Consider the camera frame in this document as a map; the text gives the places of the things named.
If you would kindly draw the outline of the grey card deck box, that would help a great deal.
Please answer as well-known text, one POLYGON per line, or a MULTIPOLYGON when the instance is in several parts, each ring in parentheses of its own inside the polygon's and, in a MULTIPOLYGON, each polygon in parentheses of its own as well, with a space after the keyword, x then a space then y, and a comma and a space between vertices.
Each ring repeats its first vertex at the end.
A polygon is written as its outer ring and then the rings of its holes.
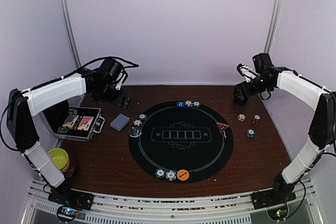
POLYGON ((123 115, 119 114, 111 123, 110 127, 117 130, 121 131, 130 121, 130 118, 123 115))

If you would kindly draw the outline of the blue white 10 chip stack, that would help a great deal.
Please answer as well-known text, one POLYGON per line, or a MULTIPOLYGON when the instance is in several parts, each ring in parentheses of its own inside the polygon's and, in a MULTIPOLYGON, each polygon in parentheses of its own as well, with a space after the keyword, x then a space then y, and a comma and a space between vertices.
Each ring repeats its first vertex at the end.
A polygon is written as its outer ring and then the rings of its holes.
POLYGON ((237 119, 238 119, 238 121, 243 122, 246 119, 246 115, 244 115, 244 114, 238 114, 237 119))

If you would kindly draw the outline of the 10 chips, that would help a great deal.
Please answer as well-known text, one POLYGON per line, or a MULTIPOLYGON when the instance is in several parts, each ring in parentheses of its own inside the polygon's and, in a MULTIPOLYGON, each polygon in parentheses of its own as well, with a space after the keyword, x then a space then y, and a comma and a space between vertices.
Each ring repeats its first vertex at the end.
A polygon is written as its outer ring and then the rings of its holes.
POLYGON ((173 170, 169 170, 165 173, 165 178, 167 181, 169 182, 173 182, 176 180, 176 177, 177 177, 177 174, 176 174, 176 171, 173 171, 173 170))
POLYGON ((190 101, 190 100, 187 100, 187 101, 185 101, 185 106, 191 107, 191 106, 193 106, 193 102, 190 101))
POLYGON ((142 121, 137 119, 137 120, 134 120, 133 121, 133 125, 136 126, 136 127, 140 127, 142 125, 142 121))

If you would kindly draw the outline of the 50 chips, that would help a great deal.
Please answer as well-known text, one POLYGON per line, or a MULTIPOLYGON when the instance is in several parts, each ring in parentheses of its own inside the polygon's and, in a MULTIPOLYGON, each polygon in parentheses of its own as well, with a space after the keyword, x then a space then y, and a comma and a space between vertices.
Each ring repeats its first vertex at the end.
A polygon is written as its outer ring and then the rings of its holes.
POLYGON ((201 103, 199 101, 194 101, 193 102, 193 107, 199 108, 201 106, 201 103))
POLYGON ((164 178, 165 177, 165 170, 158 168, 155 171, 156 178, 164 178))
POLYGON ((147 115, 146 115, 146 114, 140 114, 140 115, 138 116, 138 118, 139 118, 139 120, 144 121, 144 120, 146 120, 147 115))

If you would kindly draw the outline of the green blue 50 chip stack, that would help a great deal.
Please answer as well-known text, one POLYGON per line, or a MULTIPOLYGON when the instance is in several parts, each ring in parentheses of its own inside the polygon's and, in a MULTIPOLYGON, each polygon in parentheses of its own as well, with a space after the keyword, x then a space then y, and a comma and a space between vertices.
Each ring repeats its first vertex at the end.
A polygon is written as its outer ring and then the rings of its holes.
POLYGON ((248 138, 253 138, 255 136, 256 132, 253 129, 248 129, 246 132, 246 135, 248 138))

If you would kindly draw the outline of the red triangular all-in marker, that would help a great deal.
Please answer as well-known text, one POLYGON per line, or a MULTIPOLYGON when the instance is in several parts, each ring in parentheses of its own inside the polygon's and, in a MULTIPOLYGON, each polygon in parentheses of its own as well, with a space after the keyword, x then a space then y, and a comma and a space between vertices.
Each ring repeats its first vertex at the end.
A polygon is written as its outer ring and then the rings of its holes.
POLYGON ((221 122, 217 122, 216 125, 218 126, 220 134, 224 133, 229 128, 228 124, 221 123, 221 122))

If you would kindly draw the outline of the blue small blind button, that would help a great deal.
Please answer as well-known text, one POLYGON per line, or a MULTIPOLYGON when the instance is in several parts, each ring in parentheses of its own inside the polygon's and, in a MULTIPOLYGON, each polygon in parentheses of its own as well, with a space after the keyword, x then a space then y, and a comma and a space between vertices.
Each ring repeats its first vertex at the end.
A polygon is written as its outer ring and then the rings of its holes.
POLYGON ((178 102, 176 103, 176 106, 177 106, 178 108, 184 108, 184 107, 186 107, 186 104, 185 104, 184 101, 178 101, 178 102))

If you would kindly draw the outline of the orange big blind button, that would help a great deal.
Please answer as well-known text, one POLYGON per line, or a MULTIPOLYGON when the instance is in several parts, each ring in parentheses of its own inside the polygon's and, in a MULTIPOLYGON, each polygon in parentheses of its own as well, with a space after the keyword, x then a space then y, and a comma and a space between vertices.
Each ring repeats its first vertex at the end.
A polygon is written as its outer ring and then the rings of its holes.
POLYGON ((189 177, 190 173, 186 169, 180 169, 176 173, 176 178, 182 182, 187 181, 189 177))

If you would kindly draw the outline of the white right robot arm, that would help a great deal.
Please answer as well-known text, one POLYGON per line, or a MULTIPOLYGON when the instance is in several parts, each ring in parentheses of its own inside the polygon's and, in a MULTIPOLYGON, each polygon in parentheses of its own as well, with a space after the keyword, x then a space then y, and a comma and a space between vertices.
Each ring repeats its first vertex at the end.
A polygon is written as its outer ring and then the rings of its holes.
POLYGON ((295 112, 283 123, 290 124, 290 138, 304 137, 302 148, 274 179, 269 199, 279 204, 293 191, 299 180, 314 169, 321 156, 335 143, 335 92, 308 80, 288 67, 276 67, 268 53, 252 58, 254 67, 239 64, 237 71, 244 81, 234 87, 234 101, 246 104, 249 98, 274 90, 296 98, 303 112, 295 112))

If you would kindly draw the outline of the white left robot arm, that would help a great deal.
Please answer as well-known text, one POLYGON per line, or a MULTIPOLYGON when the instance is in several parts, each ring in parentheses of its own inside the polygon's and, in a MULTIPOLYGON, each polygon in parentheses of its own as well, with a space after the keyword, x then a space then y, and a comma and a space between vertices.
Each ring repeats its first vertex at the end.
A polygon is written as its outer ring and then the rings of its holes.
MULTIPOLYGON (((65 186, 65 175, 42 147, 34 118, 42 115, 58 138, 87 141, 100 119, 98 109, 72 108, 70 98, 90 94, 95 103, 129 105, 122 85, 127 69, 136 64, 119 57, 103 57, 99 68, 82 66, 60 78, 26 90, 13 89, 2 114, 20 152, 53 188, 64 205, 75 192, 65 186)), ((220 171, 234 149, 228 122, 198 101, 169 101, 140 113, 129 130, 129 149, 149 175, 167 180, 197 182, 220 171)))

